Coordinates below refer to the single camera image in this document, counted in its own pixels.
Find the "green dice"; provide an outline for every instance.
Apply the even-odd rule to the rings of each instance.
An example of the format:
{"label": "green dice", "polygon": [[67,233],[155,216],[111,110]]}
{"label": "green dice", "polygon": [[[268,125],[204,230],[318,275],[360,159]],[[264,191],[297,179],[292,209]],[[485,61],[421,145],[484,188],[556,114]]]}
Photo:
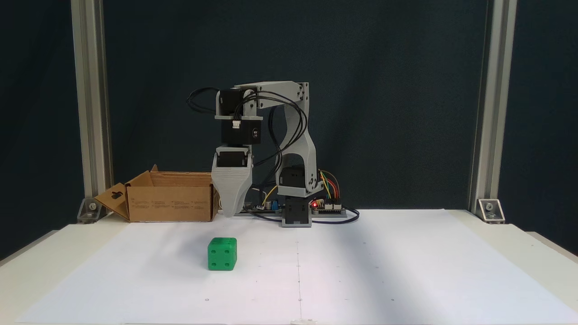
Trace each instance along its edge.
{"label": "green dice", "polygon": [[237,239],[215,237],[207,247],[211,271],[230,271],[237,263]]}

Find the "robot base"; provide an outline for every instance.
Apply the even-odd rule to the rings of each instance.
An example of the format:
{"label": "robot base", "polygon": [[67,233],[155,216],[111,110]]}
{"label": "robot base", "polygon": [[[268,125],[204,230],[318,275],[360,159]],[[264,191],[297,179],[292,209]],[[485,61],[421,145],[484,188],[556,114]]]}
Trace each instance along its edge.
{"label": "robot base", "polygon": [[281,227],[311,227],[311,215],[308,198],[286,197]]}

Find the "white table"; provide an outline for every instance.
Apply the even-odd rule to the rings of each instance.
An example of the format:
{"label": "white table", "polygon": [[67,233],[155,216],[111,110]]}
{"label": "white table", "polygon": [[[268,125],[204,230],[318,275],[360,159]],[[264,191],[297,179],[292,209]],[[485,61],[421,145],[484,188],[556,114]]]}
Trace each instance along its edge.
{"label": "white table", "polygon": [[[488,225],[463,210],[450,213],[504,257],[578,311],[578,258],[540,235],[514,225]],[[109,216],[73,224],[0,267],[0,324],[14,320],[118,234],[128,223]]]}

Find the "gray bracket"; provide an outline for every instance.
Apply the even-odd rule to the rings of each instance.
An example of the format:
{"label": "gray bracket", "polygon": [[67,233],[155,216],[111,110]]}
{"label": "gray bracket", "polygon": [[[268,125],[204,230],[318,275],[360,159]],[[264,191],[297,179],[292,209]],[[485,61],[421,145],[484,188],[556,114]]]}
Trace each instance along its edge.
{"label": "gray bracket", "polygon": [[477,200],[476,215],[485,223],[506,223],[502,205],[500,204],[500,200],[497,199]]}
{"label": "gray bracket", "polygon": [[106,208],[93,198],[85,198],[80,204],[76,221],[78,223],[95,223],[106,216]]}

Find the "yellow wire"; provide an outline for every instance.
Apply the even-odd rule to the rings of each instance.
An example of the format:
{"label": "yellow wire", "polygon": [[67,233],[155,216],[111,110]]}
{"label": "yellow wire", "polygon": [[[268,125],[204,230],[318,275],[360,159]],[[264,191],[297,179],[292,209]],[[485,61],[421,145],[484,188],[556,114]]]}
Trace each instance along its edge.
{"label": "yellow wire", "polygon": [[325,175],[323,175],[323,172],[319,172],[319,174],[321,175],[321,179],[323,180],[323,184],[325,185],[325,190],[327,191],[327,195],[329,196],[329,198],[331,198],[331,193],[329,193],[329,187],[327,187],[327,181],[325,180]]}
{"label": "yellow wire", "polygon": [[335,184],[337,185],[337,192],[339,192],[339,196],[341,196],[341,187],[339,187],[339,182],[337,181],[337,177],[335,177],[332,173],[328,172],[328,171],[322,171],[319,169],[319,171],[326,173],[327,175],[333,177],[333,179],[335,179]]}
{"label": "yellow wire", "polygon": [[271,193],[273,193],[273,191],[277,188],[277,185],[275,185],[274,188],[271,189],[271,191],[269,191],[269,193],[267,193],[267,195],[265,196],[265,199],[263,200],[263,203],[261,205],[265,205],[265,202],[267,202],[267,199],[269,198],[269,195],[271,195]]}

